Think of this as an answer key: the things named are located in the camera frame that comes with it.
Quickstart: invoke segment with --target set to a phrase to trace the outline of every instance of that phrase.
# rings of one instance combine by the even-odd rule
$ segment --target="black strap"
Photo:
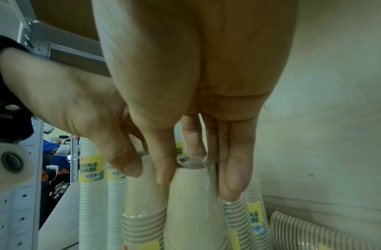
[[[0,35],[0,53],[9,47],[28,52],[21,44]],[[0,141],[13,143],[30,137],[34,133],[31,116],[32,113],[8,89],[0,72]]]

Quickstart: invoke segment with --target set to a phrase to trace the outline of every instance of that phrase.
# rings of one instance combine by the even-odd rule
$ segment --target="person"
[[[236,200],[252,175],[259,112],[289,55],[297,1],[92,5],[112,79],[8,48],[0,52],[8,89],[35,116],[91,139],[126,175],[142,172],[127,135],[145,140],[161,184],[175,171],[176,122],[188,154],[206,154],[201,114],[208,154],[219,166],[220,195]]]

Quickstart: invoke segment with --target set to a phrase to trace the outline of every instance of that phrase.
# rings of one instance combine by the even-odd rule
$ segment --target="finger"
[[[208,157],[219,162],[219,131],[216,119],[208,114],[201,114],[206,125]]]
[[[234,121],[230,129],[230,154],[226,183],[232,192],[243,192],[248,187],[253,171],[257,118]]]
[[[169,184],[175,172],[177,150],[175,147],[174,128],[156,130],[141,129],[148,145],[148,150],[157,169],[157,183]]]
[[[126,176],[138,177],[142,164],[130,139],[117,124],[104,124],[89,138],[94,142],[104,159]]]
[[[229,121],[218,121],[219,129],[219,167],[218,187],[219,194],[226,201],[237,201],[241,192],[234,192],[227,186],[227,167],[230,153],[230,127]]]
[[[181,118],[183,137],[185,138],[187,155],[201,156],[207,155],[203,143],[203,129],[201,127],[198,114],[186,114]]]

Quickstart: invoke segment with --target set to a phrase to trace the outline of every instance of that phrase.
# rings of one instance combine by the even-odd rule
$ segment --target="stack of paper cups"
[[[254,250],[255,240],[252,233],[248,204],[244,195],[241,195],[236,202],[224,201],[223,209],[229,222],[233,248],[237,246],[235,249]]]
[[[106,164],[96,146],[81,138],[79,169],[79,249],[107,249]]]
[[[280,250],[381,250],[370,243],[275,211],[271,216],[274,244]]]
[[[244,195],[248,202],[256,248],[258,250],[273,249],[273,239],[270,233],[266,209],[264,208],[262,190],[257,179],[251,180]]]
[[[175,145],[177,147],[177,155],[186,154],[185,138],[183,137],[181,122],[175,124],[174,127]]]
[[[164,249],[168,188],[156,182],[156,168],[148,153],[141,154],[143,172],[126,177],[122,211],[123,249]]]
[[[231,250],[213,161],[178,160],[170,185],[164,245],[166,250]]]
[[[108,250],[122,248],[122,215],[125,176],[108,164]]]

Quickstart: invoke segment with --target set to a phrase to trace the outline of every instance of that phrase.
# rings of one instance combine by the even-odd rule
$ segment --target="yellow label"
[[[138,250],[160,250],[160,242],[159,240],[152,241],[148,244],[142,245],[138,247]]]
[[[333,248],[322,245],[321,243],[318,244],[318,247],[319,247],[319,250],[334,250]]]
[[[80,157],[79,182],[90,183],[104,179],[104,160],[102,156]]]
[[[186,154],[185,152],[185,143],[177,143],[177,155],[184,155]]]
[[[260,201],[255,201],[248,204],[249,215],[252,222],[253,234],[263,235],[266,233],[266,228],[263,225],[264,218]]]
[[[230,231],[230,238],[232,250],[241,250],[237,231]]]
[[[108,180],[121,180],[126,178],[124,175],[122,175],[117,169],[112,167],[111,165],[108,165]]]

